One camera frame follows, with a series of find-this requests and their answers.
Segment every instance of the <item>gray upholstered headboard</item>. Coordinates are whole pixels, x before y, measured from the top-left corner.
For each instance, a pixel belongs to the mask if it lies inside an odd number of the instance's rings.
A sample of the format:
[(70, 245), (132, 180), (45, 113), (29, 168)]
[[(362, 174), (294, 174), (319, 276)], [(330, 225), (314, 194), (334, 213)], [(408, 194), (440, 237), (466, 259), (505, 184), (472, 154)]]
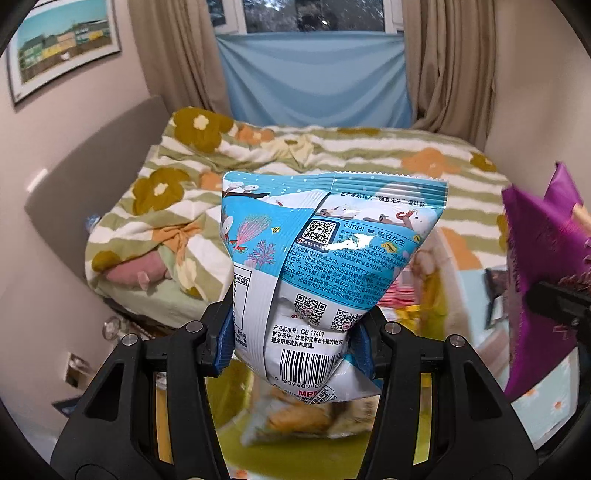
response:
[(85, 220), (113, 208), (135, 180), (169, 119), (152, 97), (105, 125), (60, 162), (30, 194), (25, 210), (57, 256), (85, 279)]

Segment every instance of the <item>nutrition label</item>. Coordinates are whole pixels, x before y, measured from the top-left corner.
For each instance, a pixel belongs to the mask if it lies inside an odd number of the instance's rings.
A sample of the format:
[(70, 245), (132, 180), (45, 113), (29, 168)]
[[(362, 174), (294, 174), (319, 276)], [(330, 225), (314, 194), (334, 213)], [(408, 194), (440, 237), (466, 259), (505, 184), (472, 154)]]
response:
[(246, 295), (251, 281), (251, 272), (234, 265), (234, 325), (242, 330), (242, 319), (246, 305)]

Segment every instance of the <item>power outlet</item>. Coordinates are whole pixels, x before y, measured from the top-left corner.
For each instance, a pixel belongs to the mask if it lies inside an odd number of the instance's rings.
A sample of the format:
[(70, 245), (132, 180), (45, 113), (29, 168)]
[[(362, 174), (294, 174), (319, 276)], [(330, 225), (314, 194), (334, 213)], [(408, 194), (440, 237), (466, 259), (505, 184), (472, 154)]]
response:
[(94, 378), (96, 371), (82, 357), (68, 352), (64, 382), (74, 388), (85, 390)]

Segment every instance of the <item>chip bag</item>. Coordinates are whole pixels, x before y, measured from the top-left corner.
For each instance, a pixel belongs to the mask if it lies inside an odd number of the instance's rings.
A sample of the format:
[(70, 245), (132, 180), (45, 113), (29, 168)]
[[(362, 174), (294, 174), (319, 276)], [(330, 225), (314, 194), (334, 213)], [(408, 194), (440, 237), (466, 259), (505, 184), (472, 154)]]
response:
[(562, 164), (557, 164), (543, 200), (515, 186), (503, 191), (503, 200), (509, 227), (506, 296), (511, 353), (505, 394), (514, 401), (576, 347), (574, 332), (532, 313), (523, 295), (541, 280), (591, 293), (591, 218)]
[(344, 438), (371, 432), (379, 396), (348, 402), (304, 403), (277, 387), (255, 380), (250, 419), (241, 443), (273, 442), (289, 437)]
[(377, 395), (348, 330), (382, 298), (443, 213), (447, 183), (327, 173), (223, 178), (236, 354), (306, 403)]

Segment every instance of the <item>framed picture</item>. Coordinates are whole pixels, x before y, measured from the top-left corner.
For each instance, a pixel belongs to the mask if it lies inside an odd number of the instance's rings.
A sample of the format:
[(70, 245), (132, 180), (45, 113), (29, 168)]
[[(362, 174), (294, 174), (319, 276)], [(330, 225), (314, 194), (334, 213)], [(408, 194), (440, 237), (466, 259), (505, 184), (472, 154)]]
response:
[(12, 100), (120, 51), (112, 0), (42, 0), (8, 46)]

